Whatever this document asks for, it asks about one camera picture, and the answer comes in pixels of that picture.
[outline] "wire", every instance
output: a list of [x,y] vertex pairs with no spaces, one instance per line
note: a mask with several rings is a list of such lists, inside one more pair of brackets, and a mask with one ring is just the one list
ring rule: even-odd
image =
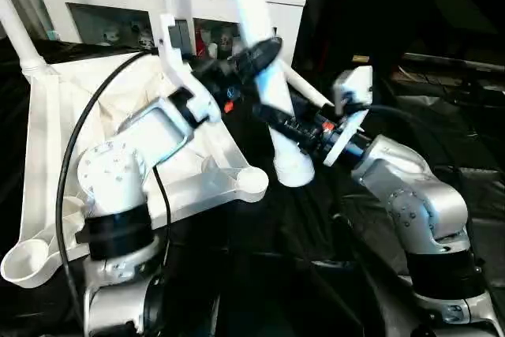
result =
[[166,262],[168,261],[168,249],[170,247],[170,225],[172,223],[172,215],[170,213],[170,203],[168,202],[168,196],[166,195],[165,188],[163,187],[163,182],[161,181],[161,177],[159,176],[158,168],[154,166],[152,168],[152,172],[155,174],[156,183],[158,183],[159,191],[161,192],[161,196],[163,197],[163,202],[165,203],[166,209],[166,248],[165,255],[163,256],[163,267],[166,268]]
[[134,55],[133,57],[124,61],[116,70],[114,70],[106,80],[98,87],[96,92],[90,98],[88,104],[82,111],[79,119],[77,120],[76,125],[73,128],[72,134],[70,135],[69,143],[67,144],[65,154],[62,160],[62,169],[60,170],[60,176],[58,179],[58,189],[56,191],[56,212],[55,212],[55,233],[56,240],[58,241],[58,248],[60,250],[60,257],[62,258],[62,266],[63,271],[65,272],[66,282],[69,286],[70,295],[72,297],[73,307],[76,313],[77,322],[80,326],[83,326],[82,312],[80,309],[80,299],[79,294],[77,293],[77,286],[73,277],[73,274],[70,270],[69,265],[69,256],[66,252],[65,240],[63,238],[63,195],[65,192],[65,182],[66,176],[69,172],[70,158],[72,156],[73,149],[77,142],[77,138],[79,137],[79,132],[82,129],[86,118],[91,112],[93,106],[97,102],[100,95],[102,95],[103,91],[107,88],[107,86],[112,82],[112,80],[127,66],[135,62],[137,59],[144,57],[147,54],[151,54],[150,51],[142,51],[139,54]]

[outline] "black cable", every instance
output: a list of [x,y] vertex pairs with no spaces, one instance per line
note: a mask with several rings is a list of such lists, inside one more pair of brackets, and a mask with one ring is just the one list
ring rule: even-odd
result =
[[166,269],[166,262],[168,261],[168,249],[170,247],[170,225],[172,223],[172,215],[170,213],[170,203],[168,202],[168,196],[166,195],[165,188],[163,187],[163,182],[159,176],[158,168],[154,166],[152,172],[155,174],[156,183],[158,183],[159,191],[163,197],[163,202],[165,203],[166,209],[166,241],[165,241],[165,255],[163,256],[163,267]]
[[65,240],[63,238],[63,219],[62,219],[62,217],[63,217],[63,195],[65,192],[66,176],[69,171],[70,158],[72,157],[73,148],[75,147],[75,144],[77,142],[77,138],[79,137],[79,132],[82,129],[84,122],[86,121],[86,118],[88,117],[89,113],[91,112],[93,106],[97,102],[100,95],[102,95],[103,91],[105,91],[107,86],[112,82],[112,80],[122,70],[125,69],[125,67],[129,66],[130,64],[135,62],[137,59],[144,57],[147,54],[151,54],[151,52],[150,51],[142,51],[142,52],[134,55],[133,57],[127,59],[126,61],[124,61],[98,87],[96,92],[90,98],[88,104],[86,104],[86,107],[82,111],[82,114],[80,115],[79,119],[77,120],[76,125],[73,128],[72,134],[70,135],[69,143],[67,144],[65,154],[64,154],[63,160],[62,160],[62,169],[60,171],[60,177],[58,179],[58,190],[56,192],[55,233],[56,233],[56,240],[58,241],[58,248],[60,250],[60,257],[62,258],[63,271],[65,272],[66,282],[69,286],[70,295],[72,296],[72,301],[73,301],[73,307],[75,309],[75,313],[77,316],[77,322],[81,325],[81,327],[83,326],[83,320],[82,320],[82,312],[80,309],[79,294],[77,293],[76,283],[73,278],[72,272],[70,271],[69,257],[66,252]]

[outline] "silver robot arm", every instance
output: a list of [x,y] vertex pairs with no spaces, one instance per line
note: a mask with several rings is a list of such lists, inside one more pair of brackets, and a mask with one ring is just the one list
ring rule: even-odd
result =
[[406,252],[420,307],[445,324],[488,322],[502,330],[471,253],[462,196],[414,150],[378,136],[351,171],[386,208]]
[[418,304],[431,320],[441,324],[485,321],[503,337],[481,268],[471,252],[468,210],[462,196],[440,181],[411,148],[384,136],[370,140],[360,132],[372,102],[371,66],[346,73],[337,82],[338,107],[299,99],[294,104],[305,101],[305,105],[297,117],[264,105],[255,109],[256,116],[324,165],[348,167],[352,178],[380,200],[405,250]]

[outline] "white plastic part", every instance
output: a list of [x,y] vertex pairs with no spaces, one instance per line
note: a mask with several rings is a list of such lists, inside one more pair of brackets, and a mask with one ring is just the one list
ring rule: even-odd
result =
[[[24,197],[18,243],[3,258],[1,274],[5,280],[24,288],[45,283],[61,265],[54,239],[54,199],[62,154],[80,113],[105,78],[132,54],[115,55],[48,66],[50,70],[31,76],[28,138],[25,158]],[[151,100],[169,95],[176,87],[163,75],[160,60],[147,56],[120,73],[102,94],[80,132],[69,168],[63,202],[64,237],[70,260],[88,254],[88,246],[77,244],[73,235],[83,223],[86,194],[77,182],[77,160],[114,134],[125,118]],[[151,142],[156,144],[156,136]],[[202,125],[191,141],[172,159],[159,167],[172,211],[173,222],[227,201],[248,202],[263,198],[268,185],[266,175],[251,166],[221,122]],[[243,185],[256,181],[255,186]],[[154,228],[166,224],[166,210],[154,176],[144,183]],[[31,271],[16,269],[23,246],[47,244],[31,250]]]
[[33,46],[11,0],[0,0],[0,21],[20,59],[23,73],[44,68],[46,63]]
[[[372,104],[372,75],[371,66],[360,66],[354,69],[342,83],[335,83],[335,85],[340,86],[340,93],[350,93],[354,102],[369,105]],[[367,113],[368,110],[360,110],[347,118],[342,125],[342,133],[337,142],[323,161],[325,166],[333,166],[352,136],[360,129]]]
[[317,91],[300,74],[294,71],[291,66],[285,63],[283,60],[279,60],[279,65],[281,66],[281,69],[286,76],[288,84],[300,92],[308,101],[310,101],[310,103],[319,108],[322,108],[324,104],[330,104],[333,106],[333,103],[330,100],[326,99],[323,94]]
[[[274,35],[265,0],[235,0],[235,4],[241,21],[241,37],[247,47]],[[294,114],[286,80],[277,62],[257,77],[256,85],[262,103]],[[279,181],[288,187],[309,183],[314,178],[314,167],[309,156],[301,153],[300,148],[281,133],[270,129],[270,134]]]

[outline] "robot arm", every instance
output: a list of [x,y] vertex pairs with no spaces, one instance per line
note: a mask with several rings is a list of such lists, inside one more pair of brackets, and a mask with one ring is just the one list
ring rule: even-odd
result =
[[414,150],[384,136],[371,140],[358,132],[366,107],[355,106],[372,102],[371,83],[371,68],[360,67],[339,84],[342,98],[335,101],[336,107],[308,106],[296,118],[263,105],[255,113],[324,165],[347,166],[351,177],[380,200],[405,250],[417,302],[431,320],[485,321],[503,336],[481,268],[473,259],[462,196],[440,181]]
[[171,79],[184,86],[137,111],[116,135],[81,156],[77,176],[89,205],[77,241],[90,251],[84,262],[84,335],[155,329],[162,307],[162,246],[152,229],[144,180],[190,142],[199,125],[218,121],[280,47],[281,40],[272,38],[198,72],[170,68]]

